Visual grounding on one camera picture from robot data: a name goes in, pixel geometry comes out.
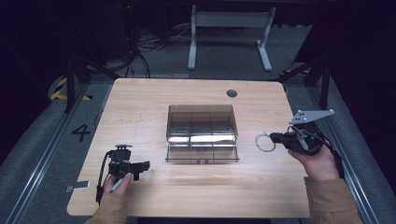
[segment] human arm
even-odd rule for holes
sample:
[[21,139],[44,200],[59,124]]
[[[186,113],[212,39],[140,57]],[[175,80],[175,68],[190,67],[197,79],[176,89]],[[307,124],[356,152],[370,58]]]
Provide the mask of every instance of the human arm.
[[127,218],[127,194],[128,188],[132,181],[132,175],[128,174],[123,179],[120,185],[110,193],[111,189],[116,183],[116,177],[110,176],[104,185],[104,194],[99,208],[93,216],[87,220],[87,224],[124,224]]
[[361,223],[354,198],[340,178],[334,157],[323,146],[314,156],[289,150],[305,168],[311,182],[305,183],[312,223]]

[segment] transparent plastic box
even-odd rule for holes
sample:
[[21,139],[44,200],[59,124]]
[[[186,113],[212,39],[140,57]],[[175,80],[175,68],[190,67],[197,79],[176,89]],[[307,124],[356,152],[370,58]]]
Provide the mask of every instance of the transparent plastic box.
[[239,161],[237,136],[232,105],[169,105],[166,161]]

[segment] light wood surface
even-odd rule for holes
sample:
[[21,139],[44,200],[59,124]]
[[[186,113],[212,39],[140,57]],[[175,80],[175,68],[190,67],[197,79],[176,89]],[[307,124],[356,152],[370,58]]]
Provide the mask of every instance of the light wood surface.
[[[227,96],[227,90],[237,96]],[[233,105],[239,162],[165,161],[168,106],[188,104]],[[265,153],[255,144],[262,131],[285,132],[292,116],[283,87],[275,82],[118,79],[78,178],[91,186],[74,190],[67,211],[74,216],[95,212],[103,157],[123,143],[133,145],[131,162],[151,163],[131,184],[130,216],[309,217],[303,166],[281,145]],[[272,147],[269,139],[262,140],[262,147]]]

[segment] brown sleeve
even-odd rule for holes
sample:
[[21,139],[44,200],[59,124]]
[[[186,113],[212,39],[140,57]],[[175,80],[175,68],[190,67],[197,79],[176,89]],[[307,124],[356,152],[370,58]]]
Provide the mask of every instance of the brown sleeve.
[[312,223],[361,223],[355,200],[344,179],[305,185]]
[[118,194],[104,193],[101,204],[87,224],[117,223],[125,224],[127,218],[126,197]]

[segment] white metal stand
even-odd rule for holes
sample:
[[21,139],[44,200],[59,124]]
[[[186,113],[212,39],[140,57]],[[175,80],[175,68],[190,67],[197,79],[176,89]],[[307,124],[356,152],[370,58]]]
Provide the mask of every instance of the white metal stand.
[[271,7],[269,12],[196,11],[196,5],[193,5],[191,12],[191,46],[188,68],[190,70],[195,69],[195,58],[197,52],[196,28],[198,26],[256,27],[264,29],[262,39],[257,40],[257,47],[262,57],[262,63],[265,71],[271,71],[272,67],[265,50],[265,43],[267,42],[267,38],[270,33],[275,11],[275,7]]

